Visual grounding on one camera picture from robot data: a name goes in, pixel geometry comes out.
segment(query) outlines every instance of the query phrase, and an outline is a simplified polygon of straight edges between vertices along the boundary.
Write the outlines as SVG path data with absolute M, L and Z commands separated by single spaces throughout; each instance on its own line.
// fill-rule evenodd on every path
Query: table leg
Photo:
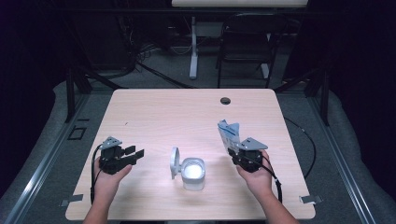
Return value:
M 198 68 L 198 52 L 197 52 L 197 34 L 195 26 L 195 17 L 191 20 L 191 64 L 190 64 L 190 79 L 197 78 L 197 68 Z
M 268 63 L 262 63 L 261 65 L 262 68 L 262 77 L 263 78 L 268 78 L 268 74 L 270 73 L 270 69 L 268 68 Z

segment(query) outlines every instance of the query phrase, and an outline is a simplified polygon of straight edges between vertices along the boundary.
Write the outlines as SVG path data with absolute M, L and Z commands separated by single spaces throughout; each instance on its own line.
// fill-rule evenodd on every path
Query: wire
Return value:
M 98 175 L 95 178 L 95 158 L 96 158 L 96 153 L 97 153 L 97 151 L 98 151 L 98 149 L 99 149 L 99 147 L 101 145 L 99 145 L 95 149 L 95 151 L 93 152 L 93 155 L 92 155 L 92 162 L 91 162 L 91 203 L 93 203 L 93 200 L 95 198 L 95 183 L 96 183 L 96 179 L 99 176 L 100 172 L 102 171 L 102 170 L 99 171 Z
M 192 47 L 192 45 L 190 45 L 190 46 L 186 46 L 186 47 L 171 47 L 170 49 L 175 53 L 175 54 L 178 54 L 178 55 L 183 55 L 183 54 L 186 54 L 186 53 L 188 53 L 190 50 L 191 50 L 191 47 Z M 175 49 L 182 49 L 182 48 L 188 48 L 187 50 L 185 50 L 185 51 L 183 51 L 183 52 L 178 52 L 177 50 L 175 50 Z
M 192 30 L 191 30 L 191 28 L 190 28 L 190 24 L 187 22 L 186 17 L 183 17 L 183 19 L 184 19 L 184 22 L 186 22 L 186 26 L 187 26 L 187 28 L 189 29 L 190 34 L 191 34 L 191 33 L 192 33 Z
M 141 62 L 136 62 L 136 63 L 139 64 L 142 68 L 148 70 L 150 73 L 154 74 L 157 77 L 161 77 L 162 79 L 164 79 L 165 81 L 169 82 L 172 85 L 175 85 L 175 86 L 181 87 L 181 88 L 185 88 L 185 89 L 197 89 L 196 87 L 193 87 L 191 85 L 187 85 L 187 84 L 184 84 L 177 80 L 174 80 L 174 79 L 172 79 L 172 78 L 170 78 L 170 77 L 168 77 L 168 76 L 166 76 L 166 75 L 164 75 L 150 67 L 147 67 L 146 65 L 142 64 Z
M 297 128 L 301 129 L 301 131 L 303 131 L 303 133 L 306 135 L 306 137 L 309 139 L 309 141 L 312 143 L 312 147 L 313 147 L 313 151 L 314 151 L 314 158 L 311 162 L 311 165 L 309 166 L 308 171 L 306 172 L 306 174 L 304 175 L 304 179 L 306 179 L 309 174 L 312 171 L 312 168 L 314 167 L 315 161 L 317 160 L 317 147 L 314 143 L 314 140 L 311 138 L 311 136 L 309 136 L 309 134 L 306 132 L 306 130 L 302 127 L 300 127 L 300 125 L 298 125 L 297 123 L 295 123 L 294 121 L 292 121 L 291 119 L 288 119 L 286 117 L 283 117 L 285 120 L 287 120 L 288 122 L 294 124 Z

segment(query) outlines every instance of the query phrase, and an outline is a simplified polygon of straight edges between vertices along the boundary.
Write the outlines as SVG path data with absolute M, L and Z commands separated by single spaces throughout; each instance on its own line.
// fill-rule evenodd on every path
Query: gray carpet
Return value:
M 197 88 L 216 88 L 215 51 L 213 48 L 201 48 L 198 78 L 196 80 L 190 80 L 188 75 L 190 71 L 190 54 L 176 55 L 170 52 L 154 50 L 143 63 L 169 75 L 169 77 Z M 276 62 L 275 77 L 271 84 L 272 88 L 280 85 L 281 74 L 283 74 L 282 69 L 287 58 L 288 49 L 285 48 L 280 51 Z M 145 70 L 141 70 L 141 72 L 134 71 L 128 76 L 114 78 L 112 81 L 123 87 L 133 89 L 175 88 L 175 86 Z M 37 169 L 48 151 L 54 147 L 54 141 L 60 134 L 65 135 L 66 139 L 59 145 L 59 156 L 53 163 L 32 204 L 28 206 L 29 209 L 23 214 L 22 223 L 71 223 L 64 217 L 66 207 L 61 207 L 59 204 L 62 199 L 67 199 L 73 194 L 82 166 L 87 159 L 92 141 L 111 96 L 111 90 L 103 84 L 92 80 L 92 85 L 94 90 L 91 95 L 87 96 L 87 99 L 78 95 L 81 101 L 86 99 L 86 102 L 84 101 L 85 104 L 81 106 L 81 109 L 76 114 L 75 121 L 71 124 L 86 130 L 80 140 L 67 140 L 71 133 L 70 127 L 67 129 L 68 132 L 63 134 L 67 111 L 65 85 L 62 83 L 54 89 L 57 101 L 51 117 L 19 176 L 0 201 L 1 223 L 6 221 L 15 203 L 21 197 L 23 190 L 35 173 L 35 169 Z M 341 178 L 332 158 L 332 147 L 321 129 L 320 120 L 316 119 L 315 113 L 317 111 L 309 103 L 310 99 L 306 99 L 302 95 L 299 87 L 287 93 L 278 94 L 277 97 L 284 116 L 303 127 L 313 138 L 317 147 L 316 163 L 306 179 L 306 183 L 310 193 L 320 195 L 324 202 L 316 205 L 317 215 L 313 219 L 302 221 L 302 223 L 361 223 L 345 182 Z M 359 145 L 354 132 L 338 99 L 333 94 L 330 97 L 329 121 L 332 133 L 346 158 L 351 172 L 361 187 L 362 194 L 376 223 L 394 223 L 394 220 L 396 220 L 395 202 L 373 181 L 370 173 L 364 164 L 361 163 Z M 313 160 L 312 144 L 299 128 L 288 121 L 286 123 L 299 162 L 303 172 L 306 173 Z

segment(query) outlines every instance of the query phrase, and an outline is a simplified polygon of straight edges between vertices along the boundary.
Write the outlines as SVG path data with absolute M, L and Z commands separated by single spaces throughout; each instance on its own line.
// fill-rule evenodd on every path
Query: cable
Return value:
M 95 183 L 96 183 L 96 179 L 99 176 L 100 172 L 102 170 L 99 171 L 97 177 L 95 177 L 95 158 L 96 158 L 96 152 L 98 151 L 99 147 L 101 146 L 99 145 L 95 151 L 93 152 L 92 155 L 92 163 L 91 163 L 91 203 L 93 203 L 93 200 L 95 198 Z
M 306 174 L 304 175 L 304 179 L 306 179 L 309 174 L 312 171 L 312 168 L 314 167 L 315 161 L 317 160 L 317 147 L 314 143 L 314 140 L 311 138 L 311 136 L 309 136 L 309 134 L 305 131 L 304 128 L 300 127 L 300 125 L 298 125 L 297 123 L 295 123 L 294 121 L 292 121 L 291 119 L 288 119 L 286 117 L 283 117 L 285 120 L 287 120 L 288 122 L 294 124 L 297 128 L 301 129 L 301 131 L 303 131 L 303 133 L 306 135 L 306 137 L 309 139 L 309 141 L 311 141 L 312 143 L 312 147 L 313 147 L 313 151 L 314 151 L 314 159 L 311 162 L 311 165 L 309 166 L 308 171 L 306 172 Z
M 186 46 L 186 47 L 171 47 L 170 49 L 175 53 L 175 54 L 178 54 L 178 55 L 183 55 L 183 54 L 186 54 L 186 53 L 188 53 L 190 50 L 191 50 L 191 47 L 192 47 L 192 45 L 190 45 L 190 46 Z M 178 51 L 176 51 L 175 49 L 181 49 L 181 48 L 188 48 L 187 50 L 185 50 L 185 51 L 183 51 L 183 52 L 178 52 Z
M 113 75 L 101 75 L 102 77 L 105 77 L 106 79 L 112 79 L 112 78 L 117 78 L 117 77 L 125 77 L 126 75 L 132 73 L 134 71 L 134 64 L 131 63 L 128 67 L 126 67 L 123 71 L 113 74 Z
M 103 164 L 103 166 L 102 166 L 102 167 L 106 167 L 106 165 L 107 165 L 107 162 L 108 162 L 108 161 L 105 161 L 105 164 Z M 94 187 L 95 187 L 95 185 L 96 185 L 96 181 L 98 180 L 99 174 L 100 174 L 102 171 L 103 171 L 103 169 L 102 169 L 102 168 L 100 168 L 100 170 L 99 170 L 98 174 L 96 175 L 95 181 L 93 182 L 93 186 L 94 186 Z
M 185 89 L 197 89 L 196 87 L 193 87 L 191 85 L 187 85 L 182 82 L 176 81 L 176 80 L 174 80 L 174 79 L 172 79 L 172 78 L 170 78 L 170 77 L 168 77 L 168 76 L 166 76 L 166 75 L 164 75 L 150 67 L 147 67 L 146 65 L 142 64 L 141 62 L 136 62 L 136 63 L 139 64 L 144 69 L 148 70 L 150 73 L 154 74 L 155 76 L 163 78 L 165 81 L 169 82 L 172 85 L 175 85 L 175 86 L 181 87 L 181 88 L 185 88 Z

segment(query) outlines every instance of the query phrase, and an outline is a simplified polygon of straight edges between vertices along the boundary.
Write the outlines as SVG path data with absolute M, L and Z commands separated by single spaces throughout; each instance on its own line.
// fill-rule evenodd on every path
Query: forearm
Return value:
M 258 200 L 269 224 L 299 223 L 273 193 L 258 196 Z
M 93 201 L 90 211 L 84 219 L 84 224 L 106 224 L 109 208 L 110 203 L 105 203 L 102 202 L 100 199 L 95 199 L 95 201 Z

